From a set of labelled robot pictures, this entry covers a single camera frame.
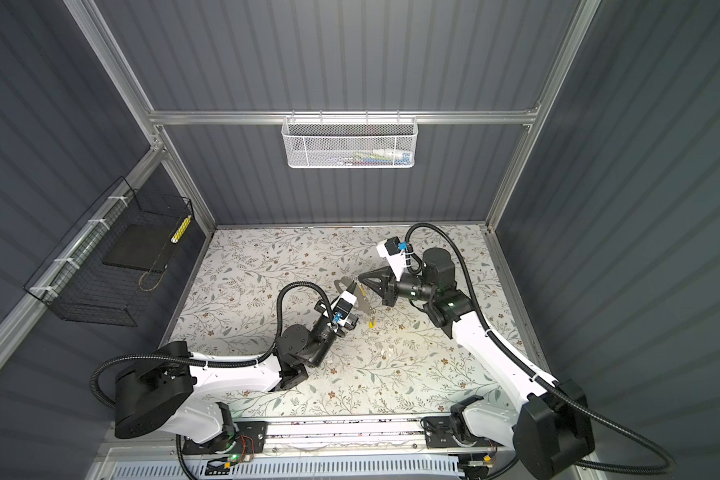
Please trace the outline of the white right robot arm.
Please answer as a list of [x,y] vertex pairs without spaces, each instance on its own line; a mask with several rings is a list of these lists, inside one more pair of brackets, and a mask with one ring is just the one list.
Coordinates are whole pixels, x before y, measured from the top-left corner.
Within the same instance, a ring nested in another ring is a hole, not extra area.
[[481,323],[472,299],[458,288],[450,253],[426,250],[420,271],[414,272],[409,250],[397,238],[379,243],[378,254],[387,264],[360,275],[360,282],[385,306],[394,306],[399,298],[422,301],[432,324],[471,354],[509,398],[504,407],[478,395],[453,405],[436,424],[433,440],[509,447],[537,479],[550,479],[592,453],[590,419],[541,386],[542,381],[554,383],[551,374]]

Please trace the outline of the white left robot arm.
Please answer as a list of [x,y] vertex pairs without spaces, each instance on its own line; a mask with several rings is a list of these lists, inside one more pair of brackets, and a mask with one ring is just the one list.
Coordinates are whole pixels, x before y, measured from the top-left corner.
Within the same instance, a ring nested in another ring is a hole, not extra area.
[[291,325],[277,337],[275,352],[262,362],[242,368],[212,367],[212,356],[197,354],[199,366],[138,360],[115,381],[115,436],[130,439],[154,431],[188,438],[198,445],[217,441],[232,431],[229,408],[206,397],[224,392],[273,392],[291,389],[308,379],[334,341],[353,330],[357,316],[354,294],[344,291],[332,301],[329,318],[324,304],[312,329]]

